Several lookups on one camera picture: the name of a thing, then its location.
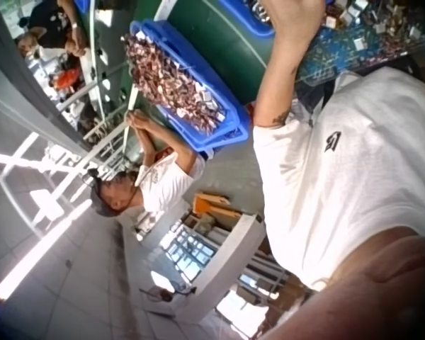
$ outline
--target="blue tray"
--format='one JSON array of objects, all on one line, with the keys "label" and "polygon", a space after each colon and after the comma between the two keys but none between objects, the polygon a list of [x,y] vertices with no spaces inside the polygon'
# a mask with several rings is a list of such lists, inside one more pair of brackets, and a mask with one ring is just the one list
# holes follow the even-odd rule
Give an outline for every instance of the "blue tray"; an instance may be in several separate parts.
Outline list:
[{"label": "blue tray", "polygon": [[[334,0],[325,1],[327,5],[330,5],[332,2],[334,2]],[[274,36],[273,27],[267,23],[262,23],[257,18],[255,18],[249,7],[244,4],[243,0],[219,0],[219,2],[254,35],[263,38]]]},{"label": "blue tray", "polygon": [[180,33],[166,21],[154,22],[146,20],[143,23],[133,21],[130,26],[131,34],[137,34],[140,30],[154,44],[165,51],[172,60],[178,62],[180,67],[185,68],[186,72],[198,83],[202,84],[224,111],[224,121],[220,123],[211,135],[207,135],[194,129],[168,108],[159,106],[159,110],[186,140],[192,141],[195,145],[202,145],[208,148],[209,142],[215,141],[231,131],[236,129],[247,131],[250,117],[245,108],[241,106],[221,78]]},{"label": "blue tray", "polygon": [[206,144],[198,144],[195,140],[189,139],[187,134],[183,134],[182,127],[174,124],[169,118],[169,122],[176,128],[181,135],[184,136],[184,140],[197,152],[205,151],[207,149],[212,149],[215,147],[224,147],[225,145],[230,145],[238,142],[244,142],[249,138],[248,128],[240,125],[235,131],[231,131],[223,136],[216,137],[214,140],[209,141]]},{"label": "blue tray", "polygon": [[81,11],[83,14],[86,14],[90,8],[90,0],[74,0],[76,3],[77,8],[79,11]]}]

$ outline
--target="black shirt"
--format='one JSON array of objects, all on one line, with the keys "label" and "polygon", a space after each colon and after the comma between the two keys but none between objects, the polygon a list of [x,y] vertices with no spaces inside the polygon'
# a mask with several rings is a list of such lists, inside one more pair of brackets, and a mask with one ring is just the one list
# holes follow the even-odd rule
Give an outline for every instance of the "black shirt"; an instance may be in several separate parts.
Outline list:
[{"label": "black shirt", "polygon": [[43,27],[47,31],[39,39],[43,48],[64,48],[71,23],[57,0],[43,0],[31,11],[28,28]]}]

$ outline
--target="black logo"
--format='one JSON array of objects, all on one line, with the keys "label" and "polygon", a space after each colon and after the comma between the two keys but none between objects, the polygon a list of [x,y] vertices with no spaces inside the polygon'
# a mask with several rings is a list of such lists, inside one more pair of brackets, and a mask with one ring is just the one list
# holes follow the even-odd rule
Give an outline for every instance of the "black logo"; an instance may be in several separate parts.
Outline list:
[{"label": "black logo", "polygon": [[328,136],[326,140],[327,145],[324,152],[326,152],[329,149],[332,151],[335,151],[335,148],[337,147],[337,144],[339,143],[340,136],[341,136],[341,132],[339,131],[336,131],[332,135]]}]

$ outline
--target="circuit board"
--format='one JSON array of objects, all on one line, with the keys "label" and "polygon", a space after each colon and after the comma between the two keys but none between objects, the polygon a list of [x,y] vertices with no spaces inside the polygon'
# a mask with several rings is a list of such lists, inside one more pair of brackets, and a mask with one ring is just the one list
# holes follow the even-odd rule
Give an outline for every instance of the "circuit board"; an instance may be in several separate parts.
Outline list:
[{"label": "circuit board", "polygon": [[[425,13],[421,9],[404,8],[399,14],[402,15],[400,27],[394,32],[391,28],[394,9],[390,5],[389,9],[386,7],[390,2],[369,3],[347,25],[339,18],[344,10],[328,6],[327,12],[332,18],[335,16],[337,27],[322,26],[299,68],[297,80],[316,86],[346,69],[358,71],[372,67],[421,47],[425,43]],[[378,32],[379,23],[384,23],[386,31]]]}]

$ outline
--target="man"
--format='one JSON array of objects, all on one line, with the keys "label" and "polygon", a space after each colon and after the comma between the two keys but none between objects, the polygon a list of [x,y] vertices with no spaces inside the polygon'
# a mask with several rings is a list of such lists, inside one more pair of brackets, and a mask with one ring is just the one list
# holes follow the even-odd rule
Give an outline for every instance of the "man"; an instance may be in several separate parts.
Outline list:
[{"label": "man", "polygon": [[65,49],[76,57],[85,54],[86,39],[73,0],[43,0],[19,26],[28,29],[15,39],[24,57],[37,46]]},{"label": "man", "polygon": [[313,128],[292,120],[324,0],[262,3],[276,30],[254,111],[266,228],[277,261],[319,291],[265,339],[398,339],[425,318],[425,84],[351,76]]},{"label": "man", "polygon": [[[116,176],[102,181],[96,170],[91,200],[100,215],[118,216],[128,208],[142,206],[147,212],[169,209],[177,203],[205,169],[208,155],[197,154],[174,133],[146,118],[140,111],[128,113],[127,123],[133,128],[144,151],[143,165],[135,176]],[[174,152],[155,162],[156,152],[148,133],[162,140]]]}]

